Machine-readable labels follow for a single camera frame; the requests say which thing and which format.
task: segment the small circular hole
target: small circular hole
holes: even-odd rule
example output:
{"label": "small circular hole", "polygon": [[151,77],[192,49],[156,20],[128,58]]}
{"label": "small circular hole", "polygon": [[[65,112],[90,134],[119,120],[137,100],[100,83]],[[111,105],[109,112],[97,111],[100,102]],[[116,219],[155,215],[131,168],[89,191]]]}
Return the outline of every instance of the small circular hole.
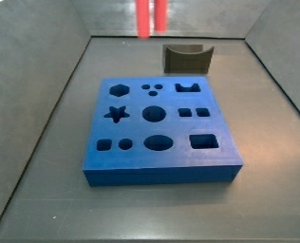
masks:
{"label": "small circular hole", "polygon": [[151,91],[151,92],[149,92],[149,95],[151,95],[151,96],[159,96],[159,92],[157,92],[157,91]]}
{"label": "small circular hole", "polygon": [[135,143],[132,140],[121,140],[120,143],[119,143],[119,147],[123,149],[123,150],[129,150],[132,147],[133,147]]}
{"label": "small circular hole", "polygon": [[151,85],[149,84],[145,84],[144,86],[143,86],[143,89],[149,89],[151,88]]}
{"label": "small circular hole", "polygon": [[156,84],[156,88],[157,88],[157,89],[163,89],[164,86],[163,86],[161,84]]}

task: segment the circular hole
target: circular hole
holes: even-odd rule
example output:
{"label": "circular hole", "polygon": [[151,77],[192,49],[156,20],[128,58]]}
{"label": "circular hole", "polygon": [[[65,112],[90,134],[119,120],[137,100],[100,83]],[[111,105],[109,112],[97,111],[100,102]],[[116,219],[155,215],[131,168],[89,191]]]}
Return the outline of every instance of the circular hole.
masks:
{"label": "circular hole", "polygon": [[143,111],[143,116],[149,122],[161,122],[165,115],[165,110],[159,106],[149,106]]}
{"label": "circular hole", "polygon": [[149,92],[149,95],[151,95],[151,96],[157,96],[157,95],[159,95],[159,92],[157,92],[157,91],[151,91],[151,92]]}
{"label": "circular hole", "polygon": [[145,84],[144,86],[143,86],[143,89],[149,89],[151,88],[151,85],[149,84]]}
{"label": "circular hole", "polygon": [[164,86],[163,86],[161,84],[156,84],[156,88],[157,88],[157,89],[163,89]]}
{"label": "circular hole", "polygon": [[164,151],[173,147],[175,141],[168,136],[156,135],[149,137],[144,144],[151,150]]}
{"label": "circular hole", "polygon": [[133,147],[135,143],[132,140],[121,140],[120,143],[119,143],[119,147],[123,149],[123,150],[129,150],[132,147]]}

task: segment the black object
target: black object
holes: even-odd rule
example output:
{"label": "black object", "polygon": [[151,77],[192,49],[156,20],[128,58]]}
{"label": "black object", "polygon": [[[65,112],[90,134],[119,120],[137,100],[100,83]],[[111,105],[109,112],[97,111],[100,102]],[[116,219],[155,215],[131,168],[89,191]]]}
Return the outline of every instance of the black object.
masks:
{"label": "black object", "polygon": [[204,51],[203,45],[164,45],[164,72],[208,74],[213,50]]}

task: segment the shape sorter board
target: shape sorter board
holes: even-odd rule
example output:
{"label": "shape sorter board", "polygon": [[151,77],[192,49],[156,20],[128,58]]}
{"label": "shape sorter board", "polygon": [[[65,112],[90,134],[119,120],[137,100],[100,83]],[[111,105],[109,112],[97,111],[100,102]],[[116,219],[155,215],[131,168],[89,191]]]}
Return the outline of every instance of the shape sorter board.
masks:
{"label": "shape sorter board", "polygon": [[90,186],[232,181],[241,166],[205,77],[104,80],[84,167]]}

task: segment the red stripe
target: red stripe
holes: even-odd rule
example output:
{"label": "red stripe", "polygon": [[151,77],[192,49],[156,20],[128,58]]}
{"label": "red stripe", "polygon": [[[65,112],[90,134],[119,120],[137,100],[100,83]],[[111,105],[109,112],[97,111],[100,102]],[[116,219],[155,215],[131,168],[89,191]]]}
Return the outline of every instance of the red stripe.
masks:
{"label": "red stripe", "polygon": [[137,23],[139,37],[149,38],[151,36],[151,5],[149,0],[136,0],[137,3]]}
{"label": "red stripe", "polygon": [[167,31],[167,9],[168,0],[156,0],[156,31],[159,33]]}

